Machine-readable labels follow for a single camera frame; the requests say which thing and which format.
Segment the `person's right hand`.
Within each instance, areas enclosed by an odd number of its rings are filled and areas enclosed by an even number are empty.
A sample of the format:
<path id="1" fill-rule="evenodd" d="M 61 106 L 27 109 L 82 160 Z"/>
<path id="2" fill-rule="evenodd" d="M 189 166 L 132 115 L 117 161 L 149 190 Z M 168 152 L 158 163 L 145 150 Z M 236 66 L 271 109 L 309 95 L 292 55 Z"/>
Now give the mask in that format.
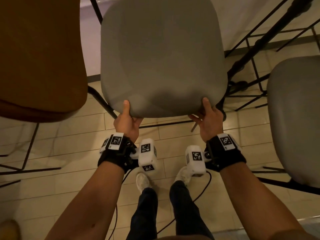
<path id="1" fill-rule="evenodd" d="M 200 136 L 206 143 L 208 140 L 223 133 L 223 113 L 215 106 L 212 106 L 213 113 L 205 115 L 203 108 L 195 114 L 188 117 L 199 125 Z"/>

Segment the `person's left hand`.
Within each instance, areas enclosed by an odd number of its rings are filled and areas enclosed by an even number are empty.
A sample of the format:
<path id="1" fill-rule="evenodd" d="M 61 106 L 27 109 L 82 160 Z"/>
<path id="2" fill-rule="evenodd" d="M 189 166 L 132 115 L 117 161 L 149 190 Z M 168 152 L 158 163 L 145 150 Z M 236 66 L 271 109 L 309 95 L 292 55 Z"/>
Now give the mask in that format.
<path id="1" fill-rule="evenodd" d="M 133 143 L 135 143 L 139 137 L 139 126 L 141 125 L 143 118 L 135 117 L 123 117 L 123 113 L 120 113 L 114 120 L 114 128 L 117 133 L 123 133 Z"/>

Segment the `grey padded stool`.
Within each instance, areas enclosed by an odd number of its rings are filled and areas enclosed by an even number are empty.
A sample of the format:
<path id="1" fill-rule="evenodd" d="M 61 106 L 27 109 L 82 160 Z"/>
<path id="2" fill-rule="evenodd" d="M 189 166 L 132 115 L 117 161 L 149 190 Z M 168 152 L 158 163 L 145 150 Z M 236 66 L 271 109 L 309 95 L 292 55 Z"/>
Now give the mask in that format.
<path id="1" fill-rule="evenodd" d="M 228 77 L 211 0 L 116 0 L 101 24 L 101 90 L 118 113 L 140 118 L 194 114 L 217 105 Z"/>
<path id="2" fill-rule="evenodd" d="M 267 82 L 267 106 L 275 152 L 288 182 L 258 177 L 266 184 L 320 196 L 320 55 L 278 63 Z"/>

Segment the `person's right forearm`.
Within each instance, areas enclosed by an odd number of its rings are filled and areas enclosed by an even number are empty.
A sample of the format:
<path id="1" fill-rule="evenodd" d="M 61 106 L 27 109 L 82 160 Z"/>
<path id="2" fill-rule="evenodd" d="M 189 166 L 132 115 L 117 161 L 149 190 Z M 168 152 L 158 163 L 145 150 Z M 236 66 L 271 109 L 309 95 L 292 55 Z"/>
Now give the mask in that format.
<path id="1" fill-rule="evenodd" d="M 318 240 L 245 163 L 230 165 L 220 175 L 250 240 Z"/>

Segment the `person's left forearm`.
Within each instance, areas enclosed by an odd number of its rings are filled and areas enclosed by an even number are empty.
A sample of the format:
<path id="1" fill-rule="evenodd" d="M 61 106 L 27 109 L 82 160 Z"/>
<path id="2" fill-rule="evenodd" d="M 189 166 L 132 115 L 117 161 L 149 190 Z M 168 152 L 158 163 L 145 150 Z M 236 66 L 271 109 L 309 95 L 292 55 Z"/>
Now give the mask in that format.
<path id="1" fill-rule="evenodd" d="M 103 162 L 59 216 L 45 240 L 105 240 L 124 170 Z"/>

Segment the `white right shoe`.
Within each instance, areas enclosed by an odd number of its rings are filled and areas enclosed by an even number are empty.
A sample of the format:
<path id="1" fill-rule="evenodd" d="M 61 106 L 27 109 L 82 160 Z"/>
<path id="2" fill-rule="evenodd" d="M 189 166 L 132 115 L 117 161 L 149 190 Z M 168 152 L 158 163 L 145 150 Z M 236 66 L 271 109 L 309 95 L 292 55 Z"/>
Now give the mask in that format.
<path id="1" fill-rule="evenodd" d="M 188 186 L 191 181 L 191 178 L 192 178 L 192 175 L 189 172 L 187 166 L 184 166 L 179 170 L 174 182 L 176 183 L 178 181 L 179 182 L 181 181 L 185 186 Z"/>

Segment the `white shoe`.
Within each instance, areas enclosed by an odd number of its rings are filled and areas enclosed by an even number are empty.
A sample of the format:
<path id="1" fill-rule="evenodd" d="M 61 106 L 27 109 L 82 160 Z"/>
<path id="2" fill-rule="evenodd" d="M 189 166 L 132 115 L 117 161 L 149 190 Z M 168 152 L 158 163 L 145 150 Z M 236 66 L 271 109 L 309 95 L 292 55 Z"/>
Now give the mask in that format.
<path id="1" fill-rule="evenodd" d="M 138 172 L 136 175 L 136 186 L 140 194 L 147 188 L 152 188 L 152 184 L 148 176 L 143 172 Z"/>
<path id="2" fill-rule="evenodd" d="M 191 178 L 192 178 L 192 175 L 189 172 L 187 166 L 184 166 L 179 170 L 174 182 L 176 183 L 178 181 L 179 182 L 181 181 L 185 186 L 188 186 L 191 181 Z"/>

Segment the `white left shoe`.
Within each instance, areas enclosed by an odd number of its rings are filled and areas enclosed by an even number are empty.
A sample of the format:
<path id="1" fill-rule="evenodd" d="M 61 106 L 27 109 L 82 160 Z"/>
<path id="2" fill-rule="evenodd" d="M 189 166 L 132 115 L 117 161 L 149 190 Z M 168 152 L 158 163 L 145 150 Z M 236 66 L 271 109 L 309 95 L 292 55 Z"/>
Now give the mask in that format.
<path id="1" fill-rule="evenodd" d="M 136 186 L 140 194 L 147 188 L 152 188 L 152 184 L 148 176 L 143 172 L 138 172 L 136 175 Z"/>

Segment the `black turned table leg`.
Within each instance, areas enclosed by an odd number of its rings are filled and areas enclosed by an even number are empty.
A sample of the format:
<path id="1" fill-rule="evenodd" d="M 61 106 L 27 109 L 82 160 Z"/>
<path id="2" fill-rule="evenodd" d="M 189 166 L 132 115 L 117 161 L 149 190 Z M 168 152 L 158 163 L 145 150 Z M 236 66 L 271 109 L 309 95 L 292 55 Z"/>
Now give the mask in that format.
<path id="1" fill-rule="evenodd" d="M 241 107 L 237 108 L 235 111 L 239 111 L 248 105 L 254 103 L 255 101 L 267 97 L 267 90 L 262 88 L 262 82 L 269 79 L 270 73 L 260 77 L 258 75 L 258 71 L 256 68 L 256 64 L 254 61 L 254 56 L 262 51 L 268 43 L 278 34 L 281 33 L 290 33 L 290 32 L 297 32 L 300 31 L 298 35 L 284 43 L 280 48 L 276 50 L 276 52 L 280 51 L 282 48 L 286 47 L 289 45 L 291 42 L 296 40 L 298 37 L 300 37 L 303 33 L 305 33 L 308 30 L 312 30 L 315 41 L 317 42 L 319 49 L 320 49 L 320 43 L 319 39 L 317 37 L 317 34 L 314 32 L 314 26 L 320 22 L 320 18 L 316 20 L 314 23 L 309 25 L 306 28 L 298 28 L 298 29 L 290 29 L 290 30 L 285 30 L 283 29 L 290 23 L 292 22 L 295 18 L 299 17 L 303 13 L 306 13 L 310 7 L 312 6 L 312 2 L 314 0 L 293 0 L 290 7 L 287 9 L 286 13 L 266 32 L 263 34 L 256 34 L 253 35 L 253 33 L 267 20 L 269 19 L 276 11 L 278 11 L 288 0 L 282 0 L 266 17 L 263 18 L 262 21 L 260 21 L 242 40 L 238 42 L 232 48 L 225 54 L 225 58 L 227 58 L 240 44 L 243 42 L 246 42 L 247 45 L 247 52 L 241 57 L 238 61 L 234 62 L 232 67 L 227 71 L 227 79 L 228 79 L 228 84 L 227 84 L 227 89 L 224 97 L 221 99 L 220 102 L 217 104 L 217 108 L 222 112 L 223 114 L 223 121 L 226 120 L 226 113 L 223 110 L 223 105 L 225 102 L 226 98 L 250 98 L 252 97 L 253 99 L 247 102 L 246 104 L 242 105 Z M 251 62 L 254 73 L 256 76 L 256 79 L 252 82 L 247 82 L 247 81 L 239 81 L 239 82 L 233 82 L 232 78 L 240 71 L 242 71 L 245 67 L 245 65 Z M 235 95 L 237 92 L 243 92 L 246 91 L 249 87 L 252 87 L 253 85 L 258 84 L 259 90 L 261 91 L 261 94 L 259 95 Z"/>

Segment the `brown padded stool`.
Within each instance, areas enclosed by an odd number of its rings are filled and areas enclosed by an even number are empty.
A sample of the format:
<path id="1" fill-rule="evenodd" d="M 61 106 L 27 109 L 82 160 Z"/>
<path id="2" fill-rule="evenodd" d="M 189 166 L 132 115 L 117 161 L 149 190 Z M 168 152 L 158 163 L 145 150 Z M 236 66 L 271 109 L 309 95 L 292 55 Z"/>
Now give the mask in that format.
<path id="1" fill-rule="evenodd" d="M 0 0 L 0 117 L 36 123 L 21 168 L 0 176 L 60 170 L 25 170 L 39 124 L 63 121 L 87 99 L 80 34 L 80 0 Z"/>

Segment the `person's right leg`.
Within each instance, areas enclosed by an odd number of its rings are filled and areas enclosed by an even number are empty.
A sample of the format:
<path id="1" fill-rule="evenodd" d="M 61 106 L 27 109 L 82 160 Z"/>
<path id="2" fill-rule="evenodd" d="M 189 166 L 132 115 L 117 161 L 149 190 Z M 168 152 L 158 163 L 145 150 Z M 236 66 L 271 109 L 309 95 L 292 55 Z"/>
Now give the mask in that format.
<path id="1" fill-rule="evenodd" d="M 202 220 L 198 206 L 193 202 L 183 181 L 178 180 L 173 183 L 169 196 L 176 220 L 177 236 L 194 236 L 197 240 L 215 240 Z"/>

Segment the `person's leg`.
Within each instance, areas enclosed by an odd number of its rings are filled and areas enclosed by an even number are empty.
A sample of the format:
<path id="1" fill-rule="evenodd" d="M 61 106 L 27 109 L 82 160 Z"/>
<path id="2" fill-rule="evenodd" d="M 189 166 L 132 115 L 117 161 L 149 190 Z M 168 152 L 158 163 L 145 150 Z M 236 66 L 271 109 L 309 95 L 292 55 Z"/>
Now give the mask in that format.
<path id="1" fill-rule="evenodd" d="M 193 202 L 183 181 L 178 180 L 173 183 L 169 196 L 176 220 L 177 236 L 194 236 L 197 240 L 215 240 L 202 220 L 198 206 Z"/>
<path id="2" fill-rule="evenodd" d="M 138 199 L 138 206 L 131 218 L 130 231 L 126 240 L 157 239 L 156 218 L 158 197 L 154 189 L 143 189 Z"/>

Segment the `person's left leg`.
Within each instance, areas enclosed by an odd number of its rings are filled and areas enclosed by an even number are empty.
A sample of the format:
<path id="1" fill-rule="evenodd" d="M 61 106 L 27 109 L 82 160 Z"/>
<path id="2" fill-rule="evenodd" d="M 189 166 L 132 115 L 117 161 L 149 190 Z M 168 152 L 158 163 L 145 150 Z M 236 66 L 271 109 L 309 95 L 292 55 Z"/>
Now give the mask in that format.
<path id="1" fill-rule="evenodd" d="M 130 231 L 126 240 L 157 239 L 156 218 L 158 197 L 154 189 L 143 189 L 138 199 L 138 206 L 131 218 Z"/>

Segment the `brown rounded object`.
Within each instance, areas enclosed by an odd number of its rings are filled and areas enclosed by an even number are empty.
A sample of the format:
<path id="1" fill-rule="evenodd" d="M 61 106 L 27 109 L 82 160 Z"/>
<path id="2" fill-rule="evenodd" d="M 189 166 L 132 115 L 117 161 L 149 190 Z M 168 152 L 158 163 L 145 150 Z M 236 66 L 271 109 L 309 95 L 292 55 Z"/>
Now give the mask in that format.
<path id="1" fill-rule="evenodd" d="M 8 219 L 0 223 L 0 240 L 22 240 L 18 222 Z"/>

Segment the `black metal stool frame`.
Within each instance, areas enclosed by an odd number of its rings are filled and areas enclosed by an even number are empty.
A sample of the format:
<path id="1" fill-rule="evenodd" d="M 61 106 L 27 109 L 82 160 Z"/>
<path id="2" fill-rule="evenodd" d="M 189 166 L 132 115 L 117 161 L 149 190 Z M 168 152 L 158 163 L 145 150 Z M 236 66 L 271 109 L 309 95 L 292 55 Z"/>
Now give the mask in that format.
<path id="1" fill-rule="evenodd" d="M 241 61 L 229 84 L 226 111 L 267 106 L 271 70 L 290 57 L 320 55 L 320 0 L 269 0 L 225 51 L 227 71 Z"/>

